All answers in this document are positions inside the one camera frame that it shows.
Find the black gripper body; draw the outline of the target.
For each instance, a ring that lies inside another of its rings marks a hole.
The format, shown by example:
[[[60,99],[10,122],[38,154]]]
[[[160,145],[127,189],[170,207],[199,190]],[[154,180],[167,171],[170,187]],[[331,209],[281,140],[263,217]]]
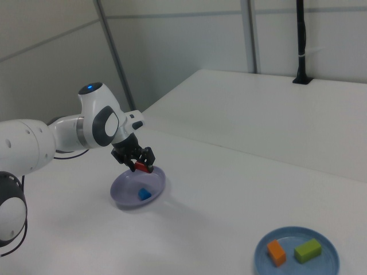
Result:
[[[112,146],[111,154],[120,164],[131,164],[134,163],[133,160],[140,158],[141,146],[135,134],[130,134],[128,138]]]

